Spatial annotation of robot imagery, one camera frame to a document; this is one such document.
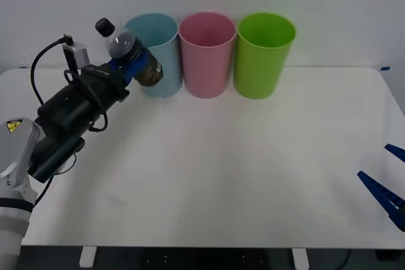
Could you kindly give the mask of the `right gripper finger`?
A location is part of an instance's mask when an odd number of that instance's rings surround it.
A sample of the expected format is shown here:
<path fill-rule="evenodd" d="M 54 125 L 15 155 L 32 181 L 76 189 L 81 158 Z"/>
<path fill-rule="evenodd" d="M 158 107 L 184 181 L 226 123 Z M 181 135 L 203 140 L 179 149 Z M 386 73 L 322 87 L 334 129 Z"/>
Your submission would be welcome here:
<path fill-rule="evenodd" d="M 384 149 L 389 151 L 391 154 L 395 155 L 402 162 L 405 162 L 405 150 L 404 149 L 394 146 L 392 144 L 387 144 L 384 147 Z"/>
<path fill-rule="evenodd" d="M 372 196 L 374 196 L 377 202 L 382 206 L 382 208 L 388 214 L 390 220 L 401 231 L 404 231 L 404 199 L 385 188 L 363 171 L 359 171 L 357 176 L 363 182 Z"/>

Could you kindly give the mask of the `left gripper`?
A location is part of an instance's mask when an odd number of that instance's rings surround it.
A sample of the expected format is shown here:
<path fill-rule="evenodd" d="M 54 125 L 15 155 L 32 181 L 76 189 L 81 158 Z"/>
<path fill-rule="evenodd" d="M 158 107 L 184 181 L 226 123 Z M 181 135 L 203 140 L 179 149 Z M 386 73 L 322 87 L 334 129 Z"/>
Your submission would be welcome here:
<path fill-rule="evenodd" d="M 80 79 L 87 84 L 99 98 L 103 109 L 111 108 L 116 102 L 124 101 L 129 91 L 128 83 L 136 80 L 144 83 L 148 55 L 140 55 L 123 65 L 124 76 L 120 69 L 120 60 L 112 58 L 108 64 L 89 65 L 81 69 Z"/>

